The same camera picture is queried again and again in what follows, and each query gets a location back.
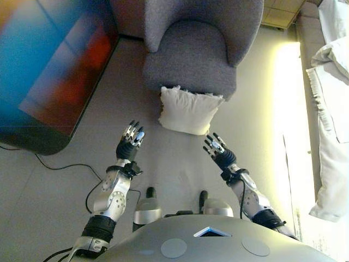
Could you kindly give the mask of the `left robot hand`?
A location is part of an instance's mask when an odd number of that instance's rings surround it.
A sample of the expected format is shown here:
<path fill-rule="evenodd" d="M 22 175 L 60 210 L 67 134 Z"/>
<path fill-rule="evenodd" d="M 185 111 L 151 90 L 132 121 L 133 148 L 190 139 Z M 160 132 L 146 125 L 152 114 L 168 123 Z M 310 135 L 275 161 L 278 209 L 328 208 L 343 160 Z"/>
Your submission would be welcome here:
<path fill-rule="evenodd" d="M 140 122 L 132 120 L 124 130 L 116 147 L 117 160 L 123 159 L 132 162 L 143 142 L 145 131 L 139 127 Z"/>

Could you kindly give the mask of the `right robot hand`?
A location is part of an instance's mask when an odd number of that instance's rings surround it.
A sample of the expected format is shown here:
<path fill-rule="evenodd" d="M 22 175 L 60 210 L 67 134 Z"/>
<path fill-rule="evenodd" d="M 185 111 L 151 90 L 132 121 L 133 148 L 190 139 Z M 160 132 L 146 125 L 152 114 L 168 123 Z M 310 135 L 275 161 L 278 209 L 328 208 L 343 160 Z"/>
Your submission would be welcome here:
<path fill-rule="evenodd" d="M 217 133 L 213 133 L 213 136 L 206 135 L 204 143 L 206 145 L 203 146 L 203 149 L 222 171 L 236 163 L 235 154 Z"/>

